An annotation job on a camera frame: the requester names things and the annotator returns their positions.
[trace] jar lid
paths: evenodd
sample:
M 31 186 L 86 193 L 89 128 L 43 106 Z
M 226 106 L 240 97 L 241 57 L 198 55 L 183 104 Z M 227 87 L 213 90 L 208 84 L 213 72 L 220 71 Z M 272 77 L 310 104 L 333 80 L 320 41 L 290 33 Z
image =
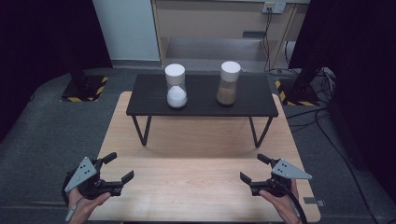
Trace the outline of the jar lid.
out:
M 178 63 L 172 63 L 165 67 L 166 75 L 171 77 L 178 77 L 184 75 L 185 71 L 186 69 L 184 68 L 184 66 Z
M 225 62 L 221 65 L 221 78 L 233 82 L 239 77 L 239 72 L 241 71 L 241 65 L 236 62 Z
M 172 63 L 165 67 L 166 81 L 171 85 L 180 85 L 184 82 L 186 69 L 183 65 Z

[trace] gray carpet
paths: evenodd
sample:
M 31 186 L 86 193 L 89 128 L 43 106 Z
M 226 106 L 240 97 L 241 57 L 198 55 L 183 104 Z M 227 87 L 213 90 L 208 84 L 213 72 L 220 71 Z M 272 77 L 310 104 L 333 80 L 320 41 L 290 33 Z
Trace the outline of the gray carpet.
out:
M 37 89 L 0 144 L 0 223 L 64 223 L 66 208 L 62 206 L 61 186 L 65 173 L 84 156 L 98 156 L 119 96 L 123 91 L 133 90 L 137 73 L 162 74 L 163 70 L 89 70 L 88 75 L 109 78 L 96 102 L 61 102 L 69 75 L 57 77 Z M 277 93 L 274 84 L 277 76 L 268 76 L 272 91 Z M 320 80 L 315 80 L 314 87 L 319 88 L 319 83 Z M 284 110 L 288 117 L 323 106 L 284 106 Z M 327 114 L 327 110 L 318 112 L 320 118 L 325 116 L 318 123 L 344 153 L 332 118 Z M 315 121 L 315 113 L 291 118 L 289 124 L 304 168 L 314 177 L 310 181 L 312 190 L 318 200 L 326 203 L 319 208 L 322 216 L 319 223 L 374 223 L 353 175 L 319 126 L 315 122 L 301 130 L 301 126 L 294 126 L 311 121 Z M 378 223 L 396 218 L 396 205 L 372 174 L 351 167 Z

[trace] yellow and black hazard tape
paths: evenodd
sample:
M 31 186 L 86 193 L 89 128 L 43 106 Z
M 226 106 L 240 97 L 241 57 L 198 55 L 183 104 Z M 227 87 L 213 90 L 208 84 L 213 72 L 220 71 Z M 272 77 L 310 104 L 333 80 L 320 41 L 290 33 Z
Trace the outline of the yellow and black hazard tape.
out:
M 280 81 L 277 80 L 275 84 L 277 91 L 279 92 L 280 101 L 282 102 L 283 105 L 320 105 L 319 102 L 289 101 Z
M 62 101 L 64 101 L 64 102 L 97 101 L 99 99 L 99 96 L 102 93 L 103 89 L 105 88 L 107 81 L 108 81 L 108 77 L 103 77 L 102 82 L 96 91 L 96 94 L 92 97 L 68 96 L 68 97 L 63 97 Z

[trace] handheld controller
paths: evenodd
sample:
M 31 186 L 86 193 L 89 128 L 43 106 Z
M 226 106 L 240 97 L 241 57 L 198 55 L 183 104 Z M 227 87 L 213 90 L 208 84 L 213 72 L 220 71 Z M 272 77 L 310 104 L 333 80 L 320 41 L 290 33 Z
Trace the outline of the handheld controller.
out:
M 276 197 L 283 197 L 288 195 L 293 202 L 293 207 L 296 210 L 296 215 L 301 219 L 303 223 L 307 223 L 304 210 L 301 207 L 298 200 L 295 198 L 290 190 L 292 179 L 312 179 L 312 175 L 300 170 L 293 164 L 283 159 L 274 160 L 268 157 L 258 154 L 257 159 L 270 164 L 272 168 L 271 178 L 266 181 L 252 182 L 251 178 L 247 175 L 240 173 L 241 180 L 246 183 L 251 190 L 252 196 L 259 196 L 260 190 L 266 190 Z
M 125 175 L 121 181 L 106 182 L 100 178 L 100 170 L 103 163 L 108 164 L 116 158 L 117 153 L 115 152 L 98 160 L 85 157 L 78 167 L 68 172 L 62 188 L 62 195 L 66 206 L 69 203 L 67 194 L 75 187 L 78 187 L 79 192 L 84 198 L 90 200 L 106 192 L 110 192 L 111 196 L 120 196 L 123 186 L 134 178 L 134 171 Z

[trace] silver gripper plate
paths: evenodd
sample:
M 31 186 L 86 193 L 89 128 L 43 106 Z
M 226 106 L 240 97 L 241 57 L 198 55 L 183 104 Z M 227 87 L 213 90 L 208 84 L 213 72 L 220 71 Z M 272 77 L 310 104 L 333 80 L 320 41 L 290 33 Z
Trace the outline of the silver gripper plate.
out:
M 91 160 L 88 157 L 85 157 L 79 167 L 77 168 L 76 172 L 70 179 L 69 183 L 67 184 L 64 191 L 68 192 L 71 189 L 77 187 L 82 182 L 89 179 L 91 176 L 96 174 L 96 169 L 93 167 Z
M 274 175 L 280 175 L 287 179 L 312 179 L 312 175 L 300 170 L 293 164 L 281 159 L 273 168 Z

